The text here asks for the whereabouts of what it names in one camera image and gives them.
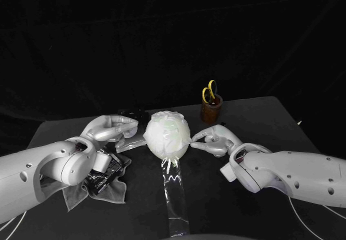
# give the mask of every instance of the transparent plastic strip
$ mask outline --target transparent plastic strip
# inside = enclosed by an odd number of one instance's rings
[[[184,188],[178,160],[161,160],[161,174],[167,204],[168,236],[177,237],[190,234]]]

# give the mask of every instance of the pen holder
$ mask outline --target pen holder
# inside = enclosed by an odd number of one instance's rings
[[[201,100],[200,119],[204,123],[213,124],[216,122],[220,113],[221,103],[223,100],[217,94],[214,95],[214,105],[207,104]]]

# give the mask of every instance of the black backdrop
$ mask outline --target black backdrop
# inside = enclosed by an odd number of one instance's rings
[[[226,101],[275,96],[340,156],[344,18],[335,0],[2,0],[1,154],[41,121],[198,104],[214,79]]]

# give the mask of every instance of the gray cloth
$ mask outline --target gray cloth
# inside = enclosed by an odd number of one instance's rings
[[[116,157],[123,164],[123,170],[97,195],[89,191],[84,180],[77,185],[67,186],[61,189],[67,212],[76,207],[76,205],[87,196],[94,200],[102,200],[113,204],[125,203],[126,184],[120,182],[118,178],[125,174],[125,169],[131,164],[131,159],[120,154],[116,154]]]

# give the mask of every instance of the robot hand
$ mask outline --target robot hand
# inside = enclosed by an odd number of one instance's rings
[[[204,137],[204,143],[195,142]],[[190,147],[204,150],[216,158],[230,155],[233,149],[242,145],[242,141],[221,125],[214,125],[201,130],[191,138]]]
[[[138,121],[125,116],[102,115],[94,118],[86,125],[80,137],[89,140],[94,149],[100,149],[107,141],[116,142],[115,147],[123,145],[123,135],[128,136],[129,131],[135,129]]]

